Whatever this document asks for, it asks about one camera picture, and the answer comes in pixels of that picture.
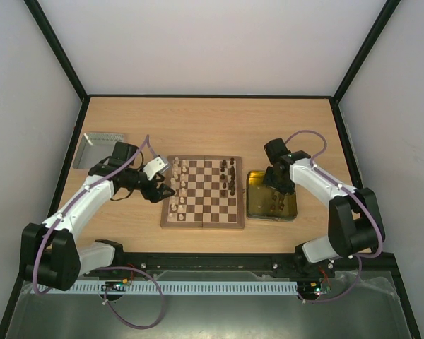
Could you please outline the gold green metal tin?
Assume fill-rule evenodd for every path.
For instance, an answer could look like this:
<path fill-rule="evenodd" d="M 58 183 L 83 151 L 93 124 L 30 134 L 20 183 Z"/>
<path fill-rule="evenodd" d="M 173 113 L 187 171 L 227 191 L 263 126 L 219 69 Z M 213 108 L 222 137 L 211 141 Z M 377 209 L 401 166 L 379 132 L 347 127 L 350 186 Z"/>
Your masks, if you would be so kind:
<path fill-rule="evenodd" d="M 264 174 L 262 171 L 250 171 L 247 174 L 247 217 L 254 220 L 293 221 L 298 215 L 296 195 L 283 195 L 264 185 Z"/>

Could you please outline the wooden chess board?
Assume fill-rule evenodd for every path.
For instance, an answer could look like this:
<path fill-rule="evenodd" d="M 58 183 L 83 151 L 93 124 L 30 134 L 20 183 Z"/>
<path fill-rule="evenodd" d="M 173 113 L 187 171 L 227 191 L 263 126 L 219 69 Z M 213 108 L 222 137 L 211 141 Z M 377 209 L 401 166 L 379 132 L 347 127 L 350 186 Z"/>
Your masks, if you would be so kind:
<path fill-rule="evenodd" d="M 175 195 L 163 201 L 164 229 L 242 230 L 245 200 L 242 158 L 171 155 L 165 183 Z"/>

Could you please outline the silver metal tin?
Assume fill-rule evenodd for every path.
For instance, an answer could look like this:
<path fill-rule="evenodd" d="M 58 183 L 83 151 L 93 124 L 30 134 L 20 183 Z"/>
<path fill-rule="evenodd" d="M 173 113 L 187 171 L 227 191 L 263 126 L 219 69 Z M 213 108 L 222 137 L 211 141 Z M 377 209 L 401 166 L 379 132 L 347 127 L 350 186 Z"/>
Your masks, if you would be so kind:
<path fill-rule="evenodd" d="M 88 132 L 81 136 L 72 167 L 86 170 L 110 156 L 116 142 L 124 141 L 122 133 Z"/>

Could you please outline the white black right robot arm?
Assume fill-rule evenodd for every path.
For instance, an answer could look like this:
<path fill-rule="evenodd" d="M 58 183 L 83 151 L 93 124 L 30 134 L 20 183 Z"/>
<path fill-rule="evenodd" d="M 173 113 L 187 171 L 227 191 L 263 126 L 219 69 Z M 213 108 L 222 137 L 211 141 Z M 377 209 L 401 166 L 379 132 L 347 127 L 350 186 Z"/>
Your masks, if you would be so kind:
<path fill-rule="evenodd" d="M 331 259 L 376 258 L 382 253 L 385 233 L 374 191 L 344 184 L 318 166 L 315 157 L 290 151 L 282 138 L 269 141 L 264 151 L 270 162 L 265 186 L 282 195 L 302 186 L 328 208 L 327 235 L 295 248 L 299 275 L 310 276 L 319 263 Z"/>

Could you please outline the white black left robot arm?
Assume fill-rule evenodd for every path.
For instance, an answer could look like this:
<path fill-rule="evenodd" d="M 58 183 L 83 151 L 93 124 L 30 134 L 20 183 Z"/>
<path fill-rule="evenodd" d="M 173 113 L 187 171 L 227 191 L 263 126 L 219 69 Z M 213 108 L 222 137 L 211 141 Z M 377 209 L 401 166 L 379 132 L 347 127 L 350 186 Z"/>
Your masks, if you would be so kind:
<path fill-rule="evenodd" d="M 164 184 L 170 164 L 154 153 L 152 160 L 134 167 L 135 158 L 151 145 L 117 142 L 112 154 L 92 166 L 80 189 L 57 212 L 40 224 L 28 224 L 21 235 L 19 275 L 37 295 L 50 289 L 66 291 L 80 275 L 112 265 L 121 244 L 100 240 L 79 249 L 77 239 L 90 219 L 114 195 L 125 189 L 140 191 L 151 203 L 175 195 Z"/>

